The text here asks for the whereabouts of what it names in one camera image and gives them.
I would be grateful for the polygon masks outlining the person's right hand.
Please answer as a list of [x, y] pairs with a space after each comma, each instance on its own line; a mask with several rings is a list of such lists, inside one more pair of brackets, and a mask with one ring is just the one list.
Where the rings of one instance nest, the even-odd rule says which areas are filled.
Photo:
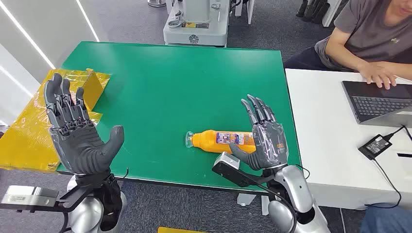
[[396, 86], [395, 75], [378, 63], [365, 63], [358, 68], [358, 72], [367, 84], [374, 83], [378, 88], [386, 90]]

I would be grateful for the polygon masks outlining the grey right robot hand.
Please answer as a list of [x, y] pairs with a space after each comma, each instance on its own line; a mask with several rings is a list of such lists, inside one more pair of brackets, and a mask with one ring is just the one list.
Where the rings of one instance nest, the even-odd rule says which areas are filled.
[[250, 94], [241, 99], [252, 125], [255, 151], [245, 152], [237, 144], [230, 143], [231, 154], [253, 170], [284, 166], [288, 162], [288, 147], [283, 126], [265, 102]]

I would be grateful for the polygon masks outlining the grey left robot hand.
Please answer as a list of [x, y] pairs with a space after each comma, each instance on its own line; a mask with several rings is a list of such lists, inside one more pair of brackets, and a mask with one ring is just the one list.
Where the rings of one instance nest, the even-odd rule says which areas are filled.
[[124, 127], [113, 126], [109, 140], [103, 142], [89, 117], [84, 89], [79, 87], [73, 100], [69, 88], [70, 81], [59, 73], [54, 73], [44, 87], [49, 134], [60, 161], [75, 174], [108, 171], [124, 143]]

